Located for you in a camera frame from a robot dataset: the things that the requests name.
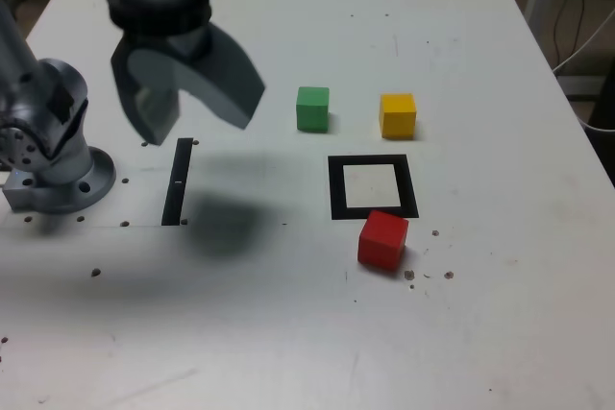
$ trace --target green cube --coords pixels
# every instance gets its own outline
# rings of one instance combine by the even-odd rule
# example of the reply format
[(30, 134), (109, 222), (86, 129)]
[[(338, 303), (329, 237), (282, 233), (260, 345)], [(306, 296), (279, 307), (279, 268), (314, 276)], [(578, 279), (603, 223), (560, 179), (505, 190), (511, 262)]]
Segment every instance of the green cube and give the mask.
[(326, 132), (329, 129), (328, 88), (299, 87), (297, 129), (303, 132)]

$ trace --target black cable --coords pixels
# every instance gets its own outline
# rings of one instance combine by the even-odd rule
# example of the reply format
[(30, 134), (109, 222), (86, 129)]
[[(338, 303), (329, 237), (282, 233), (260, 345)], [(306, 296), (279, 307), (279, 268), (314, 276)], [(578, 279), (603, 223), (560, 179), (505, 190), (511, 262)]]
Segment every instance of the black cable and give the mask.
[(581, 24), (583, 24), (584, 15), (585, 15), (585, 0), (580, 0), (580, 17), (578, 18), (577, 33), (575, 34), (575, 44), (573, 45), (573, 49), (570, 52), (570, 55), (568, 56), (568, 58), (570, 58), (573, 55), (573, 53), (577, 51), (578, 36), (580, 35), (580, 27), (581, 27)]
[(569, 0), (564, 0), (563, 3), (561, 4), (561, 8), (559, 9), (559, 12), (557, 13), (557, 17), (555, 18), (555, 23), (553, 25), (553, 44), (555, 45), (555, 53), (557, 55), (557, 61), (556, 61), (557, 65), (561, 63), (561, 56), (559, 54), (559, 46), (557, 45), (557, 26), (559, 26), (559, 20), (561, 19), (561, 15), (564, 13), (564, 10), (566, 10), (568, 1)]

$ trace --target white cable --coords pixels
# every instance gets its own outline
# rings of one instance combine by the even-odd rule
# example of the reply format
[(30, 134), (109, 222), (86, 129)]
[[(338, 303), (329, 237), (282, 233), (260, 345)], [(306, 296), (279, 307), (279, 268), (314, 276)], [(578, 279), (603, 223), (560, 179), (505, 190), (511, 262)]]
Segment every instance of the white cable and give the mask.
[(582, 44), (582, 45), (578, 48), (578, 50), (577, 50), (575, 53), (573, 53), (573, 54), (572, 54), (570, 57), (568, 57), (566, 60), (562, 61), (560, 64), (558, 64), (556, 67), (554, 67), (554, 68), (552, 69), (552, 71), (553, 71), (553, 72), (555, 72), (555, 71), (559, 70), (559, 68), (560, 68), (561, 66), (563, 66), (564, 64), (566, 64), (568, 61), (570, 61), (572, 58), (574, 58), (574, 57), (575, 57), (578, 53), (580, 53), (580, 51), (581, 51), (583, 48), (585, 48), (585, 47), (589, 44), (589, 42), (591, 42), (591, 41), (594, 39), (594, 37), (595, 37), (595, 36), (597, 36), (597, 35), (598, 35), (598, 33), (602, 30), (602, 28), (603, 28), (604, 26), (606, 26), (606, 23), (608, 23), (608, 20), (609, 20), (609, 19), (611, 19), (611, 17), (613, 16), (613, 14), (615, 14), (615, 9), (613, 9), (613, 11), (612, 11), (611, 13), (609, 13), (609, 14), (608, 14), (608, 16), (606, 17), (606, 20), (603, 22), (603, 24), (601, 24), (601, 25), (598, 27), (598, 29), (596, 30), (596, 32), (595, 32), (594, 34), (592, 34), (592, 36), (591, 36), (591, 37), (589, 37), (589, 38), (585, 41), (585, 43), (583, 43), (583, 44)]
[(583, 122), (580, 117), (577, 116), (578, 122), (585, 127), (586, 129), (589, 130), (593, 130), (594, 132), (600, 132), (600, 133), (615, 133), (615, 130), (608, 130), (608, 129), (599, 129), (598, 127), (592, 127), (589, 124), (586, 124), (585, 122)]
[[(596, 32), (594, 34), (591, 35), (591, 37), (589, 37), (585, 43), (583, 43), (578, 50), (573, 53), (570, 57), (568, 57), (566, 60), (562, 61), (560, 64), (558, 64), (556, 67), (553, 68), (553, 72), (556, 72), (558, 69), (560, 69), (564, 64), (566, 64), (568, 61), (570, 61), (572, 58), (574, 58), (583, 48), (585, 48), (589, 42), (591, 42), (595, 36), (598, 35), (598, 33), (602, 30), (602, 28), (604, 26), (606, 26), (606, 23), (608, 23), (608, 20), (611, 19), (611, 17), (613, 16), (613, 14), (615, 14), (615, 9), (613, 9), (613, 11), (611, 13), (608, 14), (608, 16), (606, 17), (606, 20), (603, 21), (603, 24), (601, 24), (598, 29), (596, 30)], [(608, 129), (599, 129), (598, 127), (592, 127), (591, 125), (583, 122), (580, 117), (577, 116), (578, 122), (585, 127), (586, 129), (589, 129), (593, 132), (599, 132), (599, 133), (615, 133), (615, 130), (608, 130)]]

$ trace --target black bar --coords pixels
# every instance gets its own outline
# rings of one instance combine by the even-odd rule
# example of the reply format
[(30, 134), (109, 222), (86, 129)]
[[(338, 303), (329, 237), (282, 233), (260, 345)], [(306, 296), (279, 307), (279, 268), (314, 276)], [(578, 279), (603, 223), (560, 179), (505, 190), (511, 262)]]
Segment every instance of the black bar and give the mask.
[(162, 212), (161, 224), (163, 226), (180, 225), (182, 205), (184, 204), (185, 182), (188, 179), (191, 154), (192, 138), (178, 138), (169, 187), (166, 190), (164, 211)]

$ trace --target yellow cube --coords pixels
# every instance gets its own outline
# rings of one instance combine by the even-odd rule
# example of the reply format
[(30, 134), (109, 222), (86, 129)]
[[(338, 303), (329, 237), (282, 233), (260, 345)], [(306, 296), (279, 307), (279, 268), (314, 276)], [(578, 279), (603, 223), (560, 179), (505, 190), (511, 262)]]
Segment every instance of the yellow cube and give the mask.
[(412, 138), (416, 122), (412, 94), (381, 95), (380, 120), (383, 138)]

